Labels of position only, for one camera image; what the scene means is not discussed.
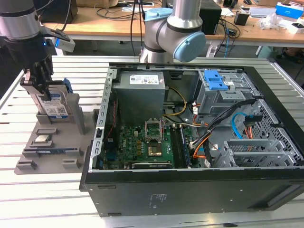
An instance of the aluminum extrusion table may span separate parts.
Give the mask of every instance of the aluminum extrusion table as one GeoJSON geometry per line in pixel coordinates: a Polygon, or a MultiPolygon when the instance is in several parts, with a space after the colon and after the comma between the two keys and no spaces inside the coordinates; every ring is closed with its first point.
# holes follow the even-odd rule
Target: aluminum extrusion table
{"type": "MultiPolygon", "coordinates": [[[[82,109],[90,112],[100,106],[110,62],[138,62],[138,59],[53,57],[53,78],[68,78],[74,92],[80,94],[82,109]]],[[[265,59],[239,58],[198,58],[192,63],[255,67],[304,130],[304,91],[278,64],[265,59]]],[[[14,168],[37,121],[37,108],[19,85],[22,77],[20,73],[0,101],[1,228],[199,228],[222,227],[225,223],[264,228],[304,226],[304,194],[278,210],[267,212],[100,218],[89,194],[78,190],[81,173],[16,175],[14,168]]]]}

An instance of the floor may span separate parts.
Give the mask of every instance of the floor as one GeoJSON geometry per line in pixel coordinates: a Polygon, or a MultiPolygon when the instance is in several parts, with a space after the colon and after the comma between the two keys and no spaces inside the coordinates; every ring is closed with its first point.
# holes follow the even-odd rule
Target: floor
{"type": "MultiPolygon", "coordinates": [[[[97,43],[98,50],[92,51],[90,41],[77,40],[76,47],[73,53],[70,55],[96,55],[96,56],[131,56],[133,55],[130,42],[123,42],[119,44],[118,41],[99,41],[97,43]]],[[[206,56],[206,47],[202,53],[202,57],[206,56]]],[[[134,42],[134,50],[138,55],[140,52],[140,42],[134,42]]],[[[228,57],[237,58],[256,58],[255,52],[256,46],[235,46],[228,57]]],[[[217,57],[224,57],[225,53],[218,52],[217,57]]],[[[276,59],[277,63],[291,76],[295,77],[300,68],[303,66],[298,63],[291,62],[284,57],[282,59],[276,59]]],[[[18,66],[11,58],[7,48],[0,48],[0,97],[4,95],[11,83],[21,71],[21,67],[18,66]]],[[[297,83],[302,85],[304,83],[304,70],[297,78],[297,83]]]]}

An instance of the robotic arm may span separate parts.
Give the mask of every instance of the robotic arm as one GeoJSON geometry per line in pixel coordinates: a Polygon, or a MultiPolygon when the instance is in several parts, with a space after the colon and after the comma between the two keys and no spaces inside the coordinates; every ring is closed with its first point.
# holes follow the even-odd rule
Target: robotic arm
{"type": "Polygon", "coordinates": [[[21,85],[32,94],[49,100],[48,83],[53,75],[52,57],[45,37],[70,41],[60,30],[40,25],[32,0],[0,0],[0,37],[26,77],[21,85]]]}
{"type": "Polygon", "coordinates": [[[201,0],[174,0],[173,10],[155,8],[145,16],[145,48],[140,62],[189,62],[202,53],[205,34],[199,16],[201,0]]]}

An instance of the motherboard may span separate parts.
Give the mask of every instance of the motherboard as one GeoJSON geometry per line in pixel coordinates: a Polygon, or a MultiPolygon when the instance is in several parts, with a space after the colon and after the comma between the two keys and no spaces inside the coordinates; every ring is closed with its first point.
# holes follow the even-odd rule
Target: motherboard
{"type": "Polygon", "coordinates": [[[190,166],[188,145],[193,140],[189,127],[162,126],[146,123],[143,126],[121,126],[116,150],[108,150],[108,169],[163,169],[190,166]]]}

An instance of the light blue robot joint cap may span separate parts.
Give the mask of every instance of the light blue robot joint cap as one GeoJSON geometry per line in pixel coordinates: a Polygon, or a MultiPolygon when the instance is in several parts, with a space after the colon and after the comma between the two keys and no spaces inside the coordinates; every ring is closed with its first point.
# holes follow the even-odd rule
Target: light blue robot joint cap
{"type": "Polygon", "coordinates": [[[195,32],[187,36],[174,50],[173,58],[180,62],[190,62],[199,56],[206,45],[203,32],[195,32]]]}
{"type": "Polygon", "coordinates": [[[170,8],[153,8],[146,12],[145,22],[167,18],[172,14],[170,8]]]}

